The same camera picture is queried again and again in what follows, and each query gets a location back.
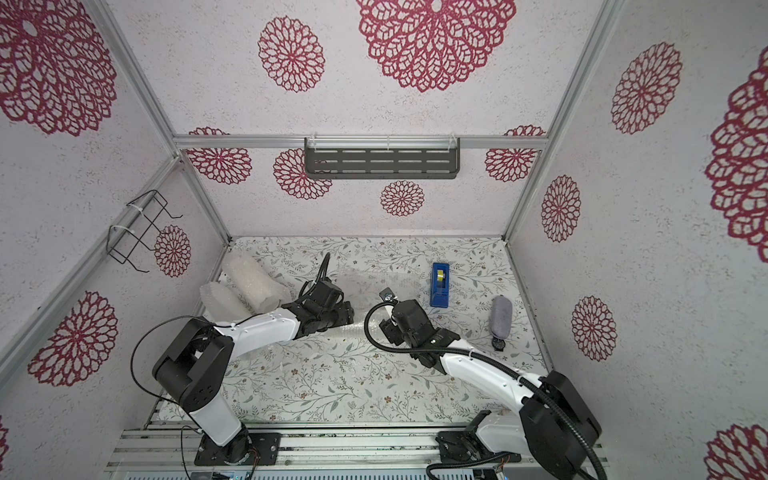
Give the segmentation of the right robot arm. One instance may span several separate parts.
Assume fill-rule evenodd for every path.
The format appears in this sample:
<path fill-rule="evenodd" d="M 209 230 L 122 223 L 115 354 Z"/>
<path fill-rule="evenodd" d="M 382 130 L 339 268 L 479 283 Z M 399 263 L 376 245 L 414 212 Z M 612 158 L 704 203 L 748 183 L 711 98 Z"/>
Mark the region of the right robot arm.
<path fill-rule="evenodd" d="M 567 376 L 512 368 L 435 327 L 418 301 L 400 300 L 390 289 L 379 296 L 363 321 L 374 347 L 467 382 L 504 407 L 477 415 L 456 442 L 469 455 L 466 466 L 519 455 L 532 457 L 556 479 L 606 478 L 595 450 L 602 427 Z"/>

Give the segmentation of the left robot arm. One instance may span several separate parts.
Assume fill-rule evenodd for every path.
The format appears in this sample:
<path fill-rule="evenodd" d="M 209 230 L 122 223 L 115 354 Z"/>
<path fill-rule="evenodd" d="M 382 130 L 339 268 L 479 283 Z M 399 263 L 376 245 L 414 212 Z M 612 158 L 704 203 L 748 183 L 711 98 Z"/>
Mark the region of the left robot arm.
<path fill-rule="evenodd" d="M 180 317 L 183 328 L 151 369 L 165 394 L 153 396 L 180 407 L 201 430 L 197 466 L 275 463 L 269 456 L 276 449 L 256 440 L 234 413 L 222 392 L 223 381 L 230 363 L 247 354 L 353 323 L 351 302 L 328 276 L 330 260 L 325 254 L 298 298 L 271 312 L 230 325 Z"/>

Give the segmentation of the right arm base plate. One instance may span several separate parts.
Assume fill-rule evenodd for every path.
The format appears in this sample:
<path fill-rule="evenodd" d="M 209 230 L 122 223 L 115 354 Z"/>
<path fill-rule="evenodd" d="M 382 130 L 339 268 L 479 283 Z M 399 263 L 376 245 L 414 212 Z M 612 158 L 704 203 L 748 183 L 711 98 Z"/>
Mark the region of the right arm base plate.
<path fill-rule="evenodd" d="M 491 452 L 474 433 L 468 431 L 439 431 L 436 436 L 440 461 L 449 465 L 477 465 L 488 462 L 519 463 L 522 456 L 512 452 Z"/>

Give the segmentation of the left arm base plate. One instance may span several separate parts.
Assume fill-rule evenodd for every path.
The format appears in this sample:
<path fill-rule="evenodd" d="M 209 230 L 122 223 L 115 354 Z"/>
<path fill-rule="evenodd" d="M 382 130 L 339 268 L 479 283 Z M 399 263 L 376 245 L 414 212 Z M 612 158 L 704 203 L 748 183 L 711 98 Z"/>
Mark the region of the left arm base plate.
<path fill-rule="evenodd" d="M 199 444 L 195 466 L 271 466 L 277 461 L 279 433 L 240 433 L 225 446 L 217 445 L 207 434 Z"/>

